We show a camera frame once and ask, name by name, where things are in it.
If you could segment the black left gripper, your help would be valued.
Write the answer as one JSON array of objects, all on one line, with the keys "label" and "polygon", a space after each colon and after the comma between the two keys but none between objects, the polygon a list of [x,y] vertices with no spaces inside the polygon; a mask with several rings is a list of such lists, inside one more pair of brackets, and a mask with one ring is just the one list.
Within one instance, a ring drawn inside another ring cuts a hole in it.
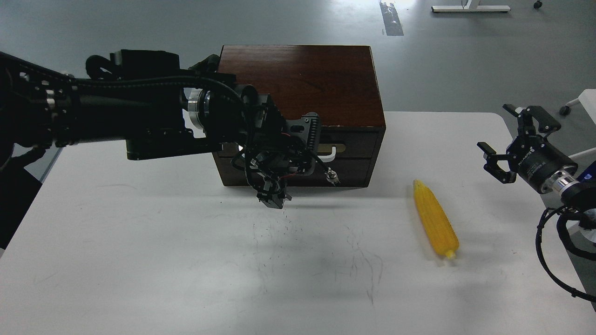
[{"label": "black left gripper", "polygon": [[[242,146],[249,159],[255,160],[245,177],[257,198],[266,207],[282,209],[286,201],[292,201],[283,176],[314,172],[321,117],[308,112],[287,120],[270,94],[258,94],[251,85],[236,90],[242,104],[223,93],[205,91],[206,152],[222,151],[228,143]],[[253,173],[262,176],[264,186],[253,183]]]}]

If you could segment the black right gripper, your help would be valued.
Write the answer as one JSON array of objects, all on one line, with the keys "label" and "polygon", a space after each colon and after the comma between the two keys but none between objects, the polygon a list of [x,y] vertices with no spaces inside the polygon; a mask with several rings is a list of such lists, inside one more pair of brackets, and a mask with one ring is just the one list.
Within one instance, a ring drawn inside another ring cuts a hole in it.
[{"label": "black right gripper", "polygon": [[[502,184],[513,184],[519,174],[537,193],[546,194],[552,191],[551,176],[558,172],[574,175],[578,164],[555,148],[546,138],[537,133],[549,136],[561,129],[555,120],[541,106],[516,107],[503,104],[502,108],[517,120],[518,137],[507,147],[507,153],[498,154],[486,142],[477,142],[483,151],[486,161],[483,169]],[[513,162],[511,170],[505,171],[498,165],[499,161]]]}]

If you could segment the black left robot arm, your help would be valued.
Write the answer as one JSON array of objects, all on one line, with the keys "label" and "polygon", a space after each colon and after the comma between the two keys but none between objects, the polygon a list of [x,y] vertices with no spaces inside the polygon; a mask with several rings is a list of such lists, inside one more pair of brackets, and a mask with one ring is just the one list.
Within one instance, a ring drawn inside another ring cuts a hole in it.
[{"label": "black left robot arm", "polygon": [[1,171],[30,165],[49,147],[125,140],[130,161],[240,147],[230,163],[261,203],[283,208],[287,180],[320,165],[321,119],[286,120],[268,94],[219,72],[219,55],[183,69],[166,51],[92,55],[76,78],[1,54]]}]

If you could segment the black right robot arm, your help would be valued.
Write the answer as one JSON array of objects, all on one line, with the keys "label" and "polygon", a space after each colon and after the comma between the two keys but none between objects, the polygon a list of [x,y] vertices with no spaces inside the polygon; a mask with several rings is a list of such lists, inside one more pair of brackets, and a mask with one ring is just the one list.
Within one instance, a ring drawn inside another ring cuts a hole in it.
[{"label": "black right robot arm", "polygon": [[576,211],[562,215],[563,222],[557,225],[564,247],[576,256],[594,261],[595,253],[577,248],[566,229],[567,220],[579,221],[583,229],[595,229],[596,189],[594,181],[576,180],[578,164],[548,141],[548,136],[560,130],[561,124],[541,106],[522,108],[504,104],[502,107],[516,118],[518,135],[505,154],[478,142],[486,161],[483,168],[503,184],[512,184],[520,176],[539,194],[558,194],[565,206]]}]

